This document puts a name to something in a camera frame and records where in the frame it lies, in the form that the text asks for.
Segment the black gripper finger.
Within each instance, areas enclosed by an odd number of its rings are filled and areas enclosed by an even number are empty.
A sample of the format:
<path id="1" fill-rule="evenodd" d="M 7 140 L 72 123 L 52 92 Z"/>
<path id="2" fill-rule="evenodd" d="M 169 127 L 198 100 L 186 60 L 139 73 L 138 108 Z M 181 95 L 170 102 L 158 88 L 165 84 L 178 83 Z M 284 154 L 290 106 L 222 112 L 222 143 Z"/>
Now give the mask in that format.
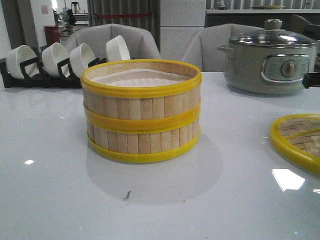
<path id="1" fill-rule="evenodd" d="M 320 87 L 320 72 L 310 72 L 305 73 L 302 85 L 305 89 L 309 89 L 310 87 Z"/>

